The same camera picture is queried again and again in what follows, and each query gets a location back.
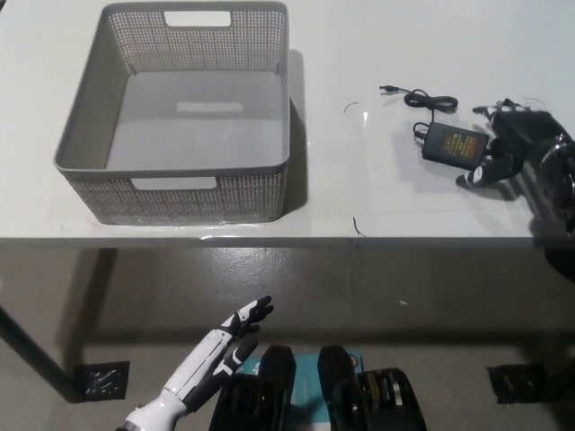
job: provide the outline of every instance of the table surface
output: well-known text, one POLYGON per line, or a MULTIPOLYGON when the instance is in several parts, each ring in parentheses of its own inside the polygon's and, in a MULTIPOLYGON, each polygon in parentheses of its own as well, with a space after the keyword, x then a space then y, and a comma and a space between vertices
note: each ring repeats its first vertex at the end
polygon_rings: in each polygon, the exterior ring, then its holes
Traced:
POLYGON ((378 86, 457 97, 456 114, 437 114, 454 126, 484 128, 472 107, 509 97, 575 130, 575 2, 286 1, 291 98, 305 124, 289 212, 270 224, 189 227, 101 225, 53 165, 107 3, 9 0, 0 13, 0 241, 533 242, 557 234, 540 227, 548 217, 527 192, 529 178, 477 196, 456 186, 457 168, 423 161, 411 126, 430 113, 378 86))

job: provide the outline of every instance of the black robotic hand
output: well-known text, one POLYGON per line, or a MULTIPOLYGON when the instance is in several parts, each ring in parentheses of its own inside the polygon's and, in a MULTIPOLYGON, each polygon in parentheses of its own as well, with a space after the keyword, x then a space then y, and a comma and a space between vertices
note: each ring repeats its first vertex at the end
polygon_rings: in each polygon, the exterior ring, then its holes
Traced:
POLYGON ((553 116, 530 110, 509 99, 493 107, 478 107, 475 113, 491 123, 496 138, 486 159, 474 171, 457 179, 461 187, 473 189, 514 177, 530 164, 537 189, 565 220, 569 234, 575 227, 575 142, 553 116))

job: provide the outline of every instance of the gray plastic basket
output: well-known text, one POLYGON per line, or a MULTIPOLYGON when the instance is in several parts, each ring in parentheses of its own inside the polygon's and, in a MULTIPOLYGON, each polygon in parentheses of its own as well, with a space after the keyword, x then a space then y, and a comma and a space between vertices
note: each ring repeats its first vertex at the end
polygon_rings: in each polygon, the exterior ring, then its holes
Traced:
POLYGON ((288 159, 286 6, 103 10, 55 157, 101 223, 275 220, 288 159))

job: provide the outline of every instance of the black power cord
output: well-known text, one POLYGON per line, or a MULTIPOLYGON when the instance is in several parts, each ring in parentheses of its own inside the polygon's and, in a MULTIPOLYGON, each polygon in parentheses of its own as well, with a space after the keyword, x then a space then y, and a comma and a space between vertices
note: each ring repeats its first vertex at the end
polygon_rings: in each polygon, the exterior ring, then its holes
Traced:
MULTIPOLYGON (((430 110, 431 122, 435 121, 436 110, 446 114, 453 114, 457 110, 457 105, 459 104, 459 101, 455 97, 431 97, 429 94, 419 88, 416 88, 415 90, 406 90, 404 88, 394 87, 393 85, 382 85, 379 87, 379 89, 385 92, 405 92, 406 94, 403 97, 405 104, 407 106, 411 106, 412 108, 427 108, 430 110)), ((413 125, 413 134, 415 137, 424 141, 427 134, 421 130, 417 130, 418 126, 425 126, 426 128, 429 128, 429 124, 417 122, 413 125)))

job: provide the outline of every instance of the concrete floor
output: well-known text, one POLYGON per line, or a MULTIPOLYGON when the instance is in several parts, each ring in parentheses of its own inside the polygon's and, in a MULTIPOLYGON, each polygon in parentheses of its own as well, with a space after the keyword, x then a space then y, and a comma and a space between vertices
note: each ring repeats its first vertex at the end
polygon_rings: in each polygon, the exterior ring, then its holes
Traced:
MULTIPOLYGON (((0 251, 0 304, 66 368, 131 361, 128 397, 65 404, 0 342, 0 430, 115 429, 205 330, 267 294, 276 311, 261 350, 340 342, 366 368, 400 366, 430 431, 575 429, 572 404, 497 405, 485 369, 543 361, 553 370, 575 356, 575 286, 540 252, 124 250, 90 285, 96 257, 0 251)), ((208 429, 214 402, 178 430, 208 429)))

